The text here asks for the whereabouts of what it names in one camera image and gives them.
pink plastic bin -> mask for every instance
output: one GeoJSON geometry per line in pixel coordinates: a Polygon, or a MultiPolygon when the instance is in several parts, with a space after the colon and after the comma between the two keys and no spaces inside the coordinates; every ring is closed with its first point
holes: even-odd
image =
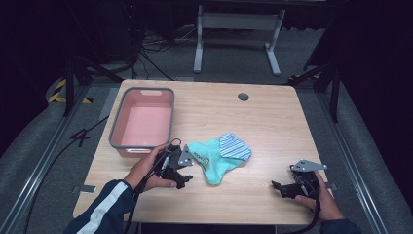
{"type": "Polygon", "coordinates": [[[169,88],[133,87],[125,90],[109,136],[121,156],[143,157],[168,143],[174,92],[169,88]]]}

striped cloth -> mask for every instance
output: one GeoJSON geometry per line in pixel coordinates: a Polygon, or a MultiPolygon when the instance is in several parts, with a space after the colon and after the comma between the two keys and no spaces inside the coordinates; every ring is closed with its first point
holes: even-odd
{"type": "Polygon", "coordinates": [[[219,152],[224,158],[237,158],[244,161],[251,156],[251,149],[234,134],[222,135],[219,138],[219,152]]]}

sleeve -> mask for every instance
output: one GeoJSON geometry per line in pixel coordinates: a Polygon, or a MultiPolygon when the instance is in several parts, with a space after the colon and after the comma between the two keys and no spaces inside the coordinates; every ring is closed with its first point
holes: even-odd
{"type": "Polygon", "coordinates": [[[135,205],[133,189],[128,183],[109,181],[88,209],[67,225],[64,233],[123,233],[124,214],[135,205]]]}
{"type": "Polygon", "coordinates": [[[324,221],[321,224],[320,234],[361,234],[357,224],[350,222],[347,218],[324,221]]]}

person's left hand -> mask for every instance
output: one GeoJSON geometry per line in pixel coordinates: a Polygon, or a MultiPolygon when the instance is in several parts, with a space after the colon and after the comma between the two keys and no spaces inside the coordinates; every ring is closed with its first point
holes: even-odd
{"type": "MultiPolygon", "coordinates": [[[[124,178],[133,189],[137,187],[140,181],[146,176],[146,174],[152,169],[156,156],[159,152],[163,151],[167,145],[159,145],[155,147],[149,155],[140,159],[132,168],[131,171],[124,178]]],[[[170,179],[162,179],[156,175],[152,175],[146,183],[144,191],[148,191],[155,187],[176,187],[176,182],[170,179]]]]}

person's hand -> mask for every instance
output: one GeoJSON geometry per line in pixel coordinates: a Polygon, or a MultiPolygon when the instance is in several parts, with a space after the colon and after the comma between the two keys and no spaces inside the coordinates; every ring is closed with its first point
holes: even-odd
{"type": "MultiPolygon", "coordinates": [[[[137,187],[140,181],[146,176],[146,174],[152,169],[156,156],[160,151],[163,151],[167,145],[159,145],[155,147],[149,155],[140,159],[132,168],[131,171],[124,178],[133,189],[137,187]]],[[[162,179],[156,175],[152,175],[146,183],[145,190],[150,190],[155,187],[176,187],[176,182],[169,179],[162,179]]]]}
{"type": "MultiPolygon", "coordinates": [[[[321,204],[321,212],[319,213],[319,219],[328,221],[334,219],[343,219],[345,218],[343,213],[337,206],[334,198],[331,196],[330,192],[327,190],[324,180],[322,180],[319,172],[315,172],[317,179],[319,180],[319,202],[321,204]]],[[[297,195],[295,200],[304,206],[314,210],[316,208],[316,200],[297,195]]]]}

